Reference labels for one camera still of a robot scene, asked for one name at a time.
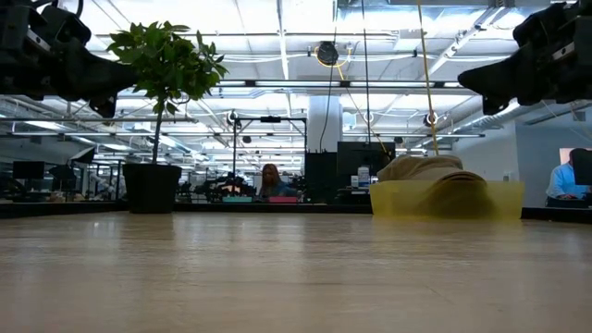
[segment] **white wall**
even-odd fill
[[[592,138],[586,139],[578,123],[571,127],[519,126],[516,128],[518,161],[521,180],[526,185],[525,207],[544,207],[551,171],[561,163],[561,148],[590,148]],[[592,126],[586,125],[592,132]]]
[[[516,127],[513,122],[503,129],[486,130],[486,137],[460,139],[454,143],[451,154],[461,158],[464,169],[475,172],[485,180],[519,179]]]

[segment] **table surface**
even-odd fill
[[[1,332],[590,332],[592,226],[108,213],[0,221]]]

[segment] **yellow plastic bin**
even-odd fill
[[[393,180],[370,186],[375,216],[401,219],[519,219],[524,184]]]

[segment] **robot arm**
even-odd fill
[[[486,115],[502,111],[512,98],[520,105],[590,99],[591,34],[592,0],[553,4],[514,29],[518,51],[499,63],[465,71],[459,83],[483,96]]]
[[[83,99],[103,117],[113,117],[117,93],[137,81],[135,72],[86,48],[91,31],[77,14],[48,0],[0,0],[0,94],[42,100],[57,95]]]

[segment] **green leaves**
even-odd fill
[[[113,42],[107,50],[136,70],[139,80],[134,92],[146,91],[146,97],[155,98],[156,114],[165,110],[175,114],[179,104],[189,102],[181,101],[181,96],[199,100],[228,73],[222,65],[224,56],[216,54],[214,43],[205,44],[199,31],[197,45],[178,34],[189,30],[166,21],[147,27],[132,23],[129,31],[111,34]]]

